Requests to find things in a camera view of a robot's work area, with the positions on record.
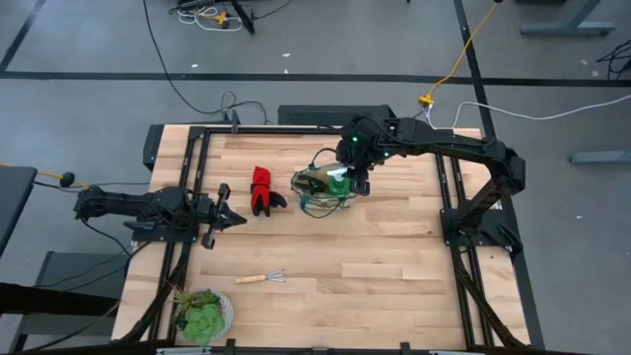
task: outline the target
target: yellow plug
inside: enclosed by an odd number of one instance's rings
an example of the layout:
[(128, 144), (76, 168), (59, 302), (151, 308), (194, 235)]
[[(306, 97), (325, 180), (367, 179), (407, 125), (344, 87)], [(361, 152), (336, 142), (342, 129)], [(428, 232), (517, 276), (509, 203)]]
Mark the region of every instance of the yellow plug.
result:
[(424, 107), (430, 107), (434, 105), (434, 99), (432, 99), (432, 96), (430, 94), (427, 94), (425, 96), (422, 96), (420, 98), (418, 98), (418, 101), (424, 106)]
[(213, 19), (215, 19), (215, 21), (217, 21), (217, 23), (219, 24), (219, 26), (224, 26), (224, 23), (226, 22), (226, 13), (222, 12), (221, 14), (215, 16)]

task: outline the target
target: yellow cable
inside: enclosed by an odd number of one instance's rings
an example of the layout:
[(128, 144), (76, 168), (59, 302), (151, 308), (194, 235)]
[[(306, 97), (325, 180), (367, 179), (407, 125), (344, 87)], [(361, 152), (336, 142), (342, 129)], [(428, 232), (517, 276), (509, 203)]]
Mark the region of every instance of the yellow cable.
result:
[(439, 85), (445, 83), (446, 81), (448, 81), (454, 75), (454, 73), (456, 72), (457, 67), (460, 65), (462, 59), (464, 58), (464, 54), (466, 53), (466, 49), (471, 45), (471, 42), (473, 41), (473, 38), (475, 37), (477, 32), (482, 28), (482, 26), (484, 26), (486, 21), (491, 17), (491, 14), (493, 14), (493, 10), (495, 10), (496, 6), (497, 6), (497, 4), (493, 4), (493, 6), (489, 10), (489, 12), (484, 17), (484, 19), (482, 19), (482, 22), (480, 22), (480, 24), (475, 28), (475, 30), (473, 31), (473, 34), (471, 34), (471, 36), (469, 37), (469, 40), (464, 44), (464, 48), (462, 49), (462, 52), (460, 53), (460, 57), (457, 59), (456, 64), (454, 64), (454, 68), (452, 68), (452, 72), (448, 76), (446, 76), (445, 78), (441, 79), (438, 83), (434, 84), (434, 86), (432, 86), (432, 89), (430, 89), (430, 91), (427, 93), (426, 96), (420, 98), (420, 101), (422, 103), (432, 104), (434, 102), (434, 100), (432, 99), (432, 93), (434, 93), (434, 90), (436, 90), (436, 88), (438, 88)]
[[(13, 167), (11, 164), (6, 164), (6, 163), (0, 163), (0, 167)], [(45, 176), (45, 177), (49, 177), (49, 178), (57, 178), (59, 180), (63, 179), (63, 176), (61, 176), (60, 174), (55, 174), (55, 173), (50, 173), (50, 172), (45, 172), (45, 171), (40, 171), (38, 170), (37, 173), (41, 176)], [(83, 188), (89, 188), (89, 186), (85, 183), (82, 183), (80, 181), (75, 181), (74, 182), (76, 185), (81, 186)]]

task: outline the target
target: wooden table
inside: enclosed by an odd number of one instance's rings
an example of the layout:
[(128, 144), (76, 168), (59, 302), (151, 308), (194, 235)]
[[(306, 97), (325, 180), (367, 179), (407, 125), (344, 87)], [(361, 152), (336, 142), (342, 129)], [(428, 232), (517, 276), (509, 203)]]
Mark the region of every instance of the wooden table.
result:
[[(188, 129), (165, 126), (151, 190), (177, 185)], [(477, 129), (456, 133), (479, 137)], [(318, 149), (334, 148), (338, 140), (335, 135), (213, 134), (202, 190), (216, 196), (220, 182), (226, 182), (232, 190), (229, 204), (248, 221), (218, 234), (213, 250), (193, 247), (188, 286), (230, 298), (235, 323), (227, 337), (238, 346), (395, 349), (407, 341), (413, 349), (464, 349), (454, 270), (439, 221), (443, 206), (434, 156), (388, 160), (371, 172), (369, 197), (358, 197), (349, 209), (323, 220), (313, 219), (300, 210), (290, 178)], [(323, 153), (317, 162), (333, 160)], [(289, 203), (274, 209), (270, 218), (254, 217), (249, 209), (256, 165), (272, 172), (272, 189)], [(461, 162), (461, 169), (467, 196), (489, 178), (478, 164)], [(126, 333), (154, 298), (164, 249), (153, 243), (131, 261), (112, 338)], [(489, 303), (528, 343), (509, 255), (502, 248), (477, 250)], [(285, 268), (285, 283), (234, 281), (279, 268)], [(469, 303), (481, 343), (477, 310)], [(165, 304), (163, 311), (163, 337), (170, 307)], [(177, 343), (187, 342), (179, 337)], [(225, 339), (213, 344), (223, 345)]]

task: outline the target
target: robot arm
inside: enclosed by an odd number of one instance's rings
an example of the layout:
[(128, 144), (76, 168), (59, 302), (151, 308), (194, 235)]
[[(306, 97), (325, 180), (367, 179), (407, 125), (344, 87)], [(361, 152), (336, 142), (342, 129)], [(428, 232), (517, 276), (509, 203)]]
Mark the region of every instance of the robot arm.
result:
[(124, 225), (134, 231), (155, 234), (156, 239), (164, 235), (163, 230), (196, 238), (199, 225), (208, 224), (210, 228), (201, 243), (210, 249), (214, 245), (215, 230), (223, 231), (247, 222), (228, 206), (230, 188), (225, 183), (219, 187), (218, 195), (215, 202), (208, 194), (189, 197), (185, 188), (176, 186), (143, 195), (105, 192), (90, 186), (79, 193), (74, 211), (76, 218), (84, 221), (104, 214), (136, 217), (136, 221)]
[(398, 155), (439, 154), (485, 165), (491, 179), (457, 210), (459, 230), (473, 234), (483, 213), (498, 200), (526, 186), (526, 163), (513, 149), (497, 140), (485, 142), (437, 131), (414, 118), (387, 118), (382, 123), (358, 117), (344, 126), (337, 144), (336, 159), (347, 167), (353, 192), (370, 194), (369, 171)]

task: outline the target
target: red glove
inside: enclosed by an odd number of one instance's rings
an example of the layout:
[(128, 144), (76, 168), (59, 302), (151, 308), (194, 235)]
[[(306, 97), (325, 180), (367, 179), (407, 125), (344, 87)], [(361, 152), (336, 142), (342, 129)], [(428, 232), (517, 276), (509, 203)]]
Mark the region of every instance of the red glove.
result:
[(265, 216), (269, 217), (269, 206), (287, 207), (287, 201), (285, 201), (283, 196), (269, 190), (271, 183), (272, 174), (268, 169), (261, 167), (254, 168), (252, 185), (249, 186), (249, 192), (252, 194), (251, 206), (254, 216), (258, 216), (260, 211), (263, 211), (265, 212)]

